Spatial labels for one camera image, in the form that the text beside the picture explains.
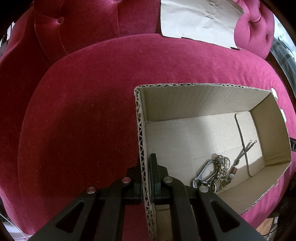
silver carabiner clip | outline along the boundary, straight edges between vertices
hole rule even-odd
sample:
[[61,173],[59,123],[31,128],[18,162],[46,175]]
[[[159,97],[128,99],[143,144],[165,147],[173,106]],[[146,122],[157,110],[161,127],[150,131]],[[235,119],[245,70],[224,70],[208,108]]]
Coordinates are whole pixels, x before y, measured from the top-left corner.
[[[208,166],[209,166],[209,164],[211,164],[211,163],[214,163],[214,168],[215,168],[215,171],[214,171],[214,173],[210,176],[210,177],[208,177],[206,180],[204,180],[203,179],[203,177],[202,177],[202,175],[203,175],[203,173],[204,173],[204,171],[208,168]],[[194,188],[198,188],[198,186],[197,186],[197,182],[198,181],[205,181],[205,182],[209,182],[216,174],[217,174],[217,172],[218,172],[218,170],[217,170],[217,168],[216,168],[216,165],[215,165],[215,161],[214,160],[210,160],[205,166],[204,166],[204,168],[201,170],[201,172],[199,173],[199,175],[196,177],[196,178],[194,178],[193,179],[193,181],[192,181],[192,186],[194,187]]]

tufted button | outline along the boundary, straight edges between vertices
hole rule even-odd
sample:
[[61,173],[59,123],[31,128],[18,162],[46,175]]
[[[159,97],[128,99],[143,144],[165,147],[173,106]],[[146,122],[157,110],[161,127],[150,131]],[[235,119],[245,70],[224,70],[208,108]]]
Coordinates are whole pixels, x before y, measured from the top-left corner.
[[64,21],[64,17],[59,17],[59,19],[57,20],[58,23],[62,23]]

white cable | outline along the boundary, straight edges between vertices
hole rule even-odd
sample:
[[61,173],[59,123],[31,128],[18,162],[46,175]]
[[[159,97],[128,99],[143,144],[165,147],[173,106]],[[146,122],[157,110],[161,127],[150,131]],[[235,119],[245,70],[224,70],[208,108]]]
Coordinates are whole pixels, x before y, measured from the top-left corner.
[[0,213],[1,217],[3,217],[7,222],[9,222],[12,226],[14,226],[18,231],[20,231],[20,233],[27,239],[29,240],[29,237],[27,237],[17,226],[15,226],[11,221],[9,221],[6,217],[4,217],[1,213]]

sofa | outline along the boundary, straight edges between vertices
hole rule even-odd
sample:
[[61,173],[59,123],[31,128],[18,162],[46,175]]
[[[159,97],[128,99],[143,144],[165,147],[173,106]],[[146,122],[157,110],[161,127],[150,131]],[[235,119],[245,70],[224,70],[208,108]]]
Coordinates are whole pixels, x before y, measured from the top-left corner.
[[[160,0],[35,0],[0,58],[0,196],[11,220],[34,234],[87,187],[109,186],[136,165],[138,85],[273,87],[296,138],[285,86],[264,60],[273,14],[259,0],[236,2],[245,10],[234,32],[241,50],[163,37]],[[277,205],[295,168],[293,161],[242,215],[253,227]],[[144,207],[128,206],[123,240],[148,239]]]

brown bead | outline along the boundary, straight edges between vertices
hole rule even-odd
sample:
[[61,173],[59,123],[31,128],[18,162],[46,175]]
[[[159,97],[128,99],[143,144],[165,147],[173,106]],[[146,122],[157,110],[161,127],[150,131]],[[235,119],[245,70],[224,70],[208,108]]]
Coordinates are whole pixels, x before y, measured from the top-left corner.
[[236,167],[232,167],[232,168],[230,169],[230,173],[235,174],[236,172],[237,172],[237,168],[236,168]]

